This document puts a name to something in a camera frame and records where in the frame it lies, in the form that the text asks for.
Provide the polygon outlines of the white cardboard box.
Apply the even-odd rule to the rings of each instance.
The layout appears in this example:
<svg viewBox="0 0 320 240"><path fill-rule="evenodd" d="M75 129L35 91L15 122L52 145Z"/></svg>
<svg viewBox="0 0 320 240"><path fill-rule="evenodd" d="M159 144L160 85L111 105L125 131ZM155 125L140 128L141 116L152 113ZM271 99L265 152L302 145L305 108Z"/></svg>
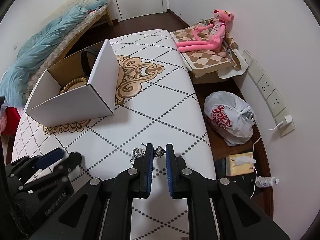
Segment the white cardboard box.
<svg viewBox="0 0 320 240"><path fill-rule="evenodd" d="M29 117L53 127L114 114L119 64L108 39L92 46L100 51L88 56L90 77L81 68L83 50L44 71L25 106Z"/></svg>

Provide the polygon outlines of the black wrist watch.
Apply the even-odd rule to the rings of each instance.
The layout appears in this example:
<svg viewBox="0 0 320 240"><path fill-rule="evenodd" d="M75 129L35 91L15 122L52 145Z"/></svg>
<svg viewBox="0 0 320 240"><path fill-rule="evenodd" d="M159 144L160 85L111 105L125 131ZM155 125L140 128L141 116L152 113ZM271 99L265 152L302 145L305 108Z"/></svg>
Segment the black wrist watch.
<svg viewBox="0 0 320 240"><path fill-rule="evenodd" d="M92 55L95 57L95 59L98 57L99 54L99 49L93 47L93 46L89 46L86 47L80 54L80 61L81 61L81 68L82 71L84 72L86 77L90 77L92 68L90 67L89 64L89 55Z"/></svg>

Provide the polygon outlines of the red bed sheet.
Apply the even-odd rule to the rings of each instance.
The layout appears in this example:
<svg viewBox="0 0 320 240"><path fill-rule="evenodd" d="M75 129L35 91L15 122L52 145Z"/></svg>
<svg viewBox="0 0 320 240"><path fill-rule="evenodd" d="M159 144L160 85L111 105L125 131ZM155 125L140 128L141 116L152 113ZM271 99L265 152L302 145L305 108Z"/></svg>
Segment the red bed sheet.
<svg viewBox="0 0 320 240"><path fill-rule="evenodd" d="M1 117L1 133L7 136L15 136L21 115L18 110L13 107L8 107Z"/></svg>

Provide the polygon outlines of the yellow tissue box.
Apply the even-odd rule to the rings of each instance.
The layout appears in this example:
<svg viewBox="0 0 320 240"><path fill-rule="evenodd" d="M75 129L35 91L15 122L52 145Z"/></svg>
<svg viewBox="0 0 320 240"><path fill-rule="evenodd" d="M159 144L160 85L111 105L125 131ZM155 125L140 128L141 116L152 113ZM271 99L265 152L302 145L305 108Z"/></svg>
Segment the yellow tissue box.
<svg viewBox="0 0 320 240"><path fill-rule="evenodd" d="M225 158L226 176L233 177L254 172L256 160L253 153L232 154Z"/></svg>

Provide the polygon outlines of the patterned white tablecloth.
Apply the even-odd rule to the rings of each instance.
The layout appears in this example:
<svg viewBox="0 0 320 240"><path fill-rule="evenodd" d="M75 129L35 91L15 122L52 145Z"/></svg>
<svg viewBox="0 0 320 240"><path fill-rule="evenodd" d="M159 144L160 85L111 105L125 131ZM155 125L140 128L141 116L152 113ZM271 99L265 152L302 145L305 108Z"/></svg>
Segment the patterned white tablecloth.
<svg viewBox="0 0 320 240"><path fill-rule="evenodd" d="M92 178L111 179L131 168L136 148L172 144L175 155L190 169L215 179L200 104L170 33L142 31L114 38L110 44L120 68L114 114L52 128L22 114L13 160L55 148L65 155L79 152L82 162L69 175L78 191Z"/></svg>

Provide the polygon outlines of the white plastic bag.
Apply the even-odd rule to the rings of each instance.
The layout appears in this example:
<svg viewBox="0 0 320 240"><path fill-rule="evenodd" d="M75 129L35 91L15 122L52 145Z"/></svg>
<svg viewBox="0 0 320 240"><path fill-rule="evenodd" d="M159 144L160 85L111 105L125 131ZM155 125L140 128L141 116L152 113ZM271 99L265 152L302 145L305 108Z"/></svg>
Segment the white plastic bag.
<svg viewBox="0 0 320 240"><path fill-rule="evenodd" d="M210 125L228 146L243 145L251 139L255 113L237 95L225 91L213 92L206 97L203 111Z"/></svg>

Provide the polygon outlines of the light blue duvet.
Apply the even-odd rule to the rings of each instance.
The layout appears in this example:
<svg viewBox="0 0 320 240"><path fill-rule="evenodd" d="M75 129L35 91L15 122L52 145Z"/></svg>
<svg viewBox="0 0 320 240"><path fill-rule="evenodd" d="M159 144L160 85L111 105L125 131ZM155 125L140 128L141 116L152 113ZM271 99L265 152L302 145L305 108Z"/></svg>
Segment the light blue duvet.
<svg viewBox="0 0 320 240"><path fill-rule="evenodd" d="M35 74L63 38L83 21L90 11L106 4L106 0L99 0L88 6L76 5L29 38L18 52L16 61L1 78L1 98L4 99L1 107L24 108L29 77Z"/></svg>

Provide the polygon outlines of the white plastic bottle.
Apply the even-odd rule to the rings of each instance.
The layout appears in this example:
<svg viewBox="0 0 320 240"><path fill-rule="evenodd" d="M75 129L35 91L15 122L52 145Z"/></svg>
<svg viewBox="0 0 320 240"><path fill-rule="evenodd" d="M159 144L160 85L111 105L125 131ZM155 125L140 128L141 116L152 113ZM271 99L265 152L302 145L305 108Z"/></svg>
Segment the white plastic bottle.
<svg viewBox="0 0 320 240"><path fill-rule="evenodd" d="M277 177L257 177L257 181L255 183L256 187L259 188L267 188L267 187L272 187L274 185L278 185L279 183L279 178Z"/></svg>

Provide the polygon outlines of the pink panther plush toy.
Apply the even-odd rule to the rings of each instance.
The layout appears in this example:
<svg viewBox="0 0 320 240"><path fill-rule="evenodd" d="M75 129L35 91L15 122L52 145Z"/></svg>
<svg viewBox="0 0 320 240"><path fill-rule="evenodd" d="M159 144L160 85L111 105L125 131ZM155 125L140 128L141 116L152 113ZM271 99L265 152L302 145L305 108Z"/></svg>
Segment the pink panther plush toy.
<svg viewBox="0 0 320 240"><path fill-rule="evenodd" d="M177 49L180 53L199 50L211 50L219 52L223 39L227 31L230 31L231 23L234 20L234 14L226 10L215 9L213 11L213 22L204 27L195 27L193 29L193 36L195 40L184 41L176 43ZM208 34L208 41L203 41L198 36L198 33L204 30L210 30Z"/></svg>

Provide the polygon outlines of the bed with patterned mattress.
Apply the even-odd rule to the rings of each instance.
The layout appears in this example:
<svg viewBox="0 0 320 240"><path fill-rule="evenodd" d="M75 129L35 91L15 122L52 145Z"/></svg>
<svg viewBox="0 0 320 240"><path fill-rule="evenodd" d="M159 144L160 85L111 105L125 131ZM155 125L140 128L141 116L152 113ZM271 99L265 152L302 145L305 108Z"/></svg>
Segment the bed with patterned mattress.
<svg viewBox="0 0 320 240"><path fill-rule="evenodd" d="M62 60L71 50L72 46L74 46L79 38L88 31L88 29L103 23L107 23L109 26L113 25L108 11L110 4L111 0L68 0L43 20L43 23L50 24L53 20L67 13L68 10L75 6L88 8L88 15L77 23L71 30L67 31L66 35L63 36L62 40L43 61L38 70L28 78L26 94L31 93L43 72L53 64Z"/></svg>

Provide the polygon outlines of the white wall power strip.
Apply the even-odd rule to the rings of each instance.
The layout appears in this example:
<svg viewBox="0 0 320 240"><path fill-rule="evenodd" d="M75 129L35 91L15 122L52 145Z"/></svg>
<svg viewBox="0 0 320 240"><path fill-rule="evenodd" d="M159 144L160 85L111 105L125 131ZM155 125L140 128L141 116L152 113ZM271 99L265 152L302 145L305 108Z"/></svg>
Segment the white wall power strip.
<svg viewBox="0 0 320 240"><path fill-rule="evenodd" d="M253 83L259 90L264 102L267 104L270 110L274 122L277 123L282 120L286 115L291 115L289 109L287 108L284 99L280 95L279 91L276 89L275 85L271 81L270 77L263 70L262 66L252 57L252 55L244 50L242 57L248 64L247 72L252 79ZM275 129L278 131L281 137L288 135L295 130L295 125L291 124Z"/></svg>

